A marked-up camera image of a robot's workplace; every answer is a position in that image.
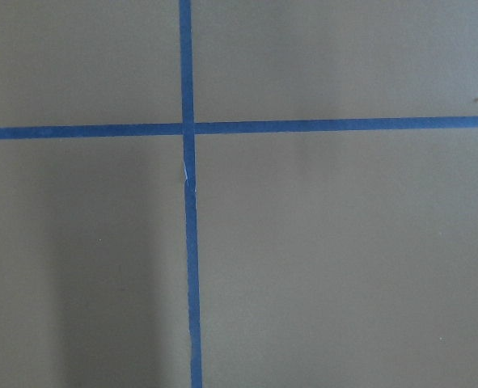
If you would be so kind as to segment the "blue tape line lengthwise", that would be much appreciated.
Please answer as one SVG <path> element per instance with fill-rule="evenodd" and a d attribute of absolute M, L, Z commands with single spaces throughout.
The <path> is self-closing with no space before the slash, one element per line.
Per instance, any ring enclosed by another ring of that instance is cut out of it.
<path fill-rule="evenodd" d="M 180 75 L 184 156 L 184 207 L 188 276 L 188 327 L 190 334 L 190 376 L 192 387 L 203 386 L 199 258 L 197 235 L 197 180 L 195 111 L 192 70 L 191 2 L 179 2 Z"/>

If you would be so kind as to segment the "blue tape line crosswise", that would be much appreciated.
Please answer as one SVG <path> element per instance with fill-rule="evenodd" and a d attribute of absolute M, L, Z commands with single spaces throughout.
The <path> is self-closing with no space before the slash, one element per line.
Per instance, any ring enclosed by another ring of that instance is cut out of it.
<path fill-rule="evenodd" d="M 185 125 L 182 123 L 7 127 L 0 128 L 0 140 L 177 136 L 184 133 L 184 127 Z M 478 128 L 478 116 L 196 122 L 191 124 L 190 127 L 196 135 L 397 129 L 472 129 Z"/>

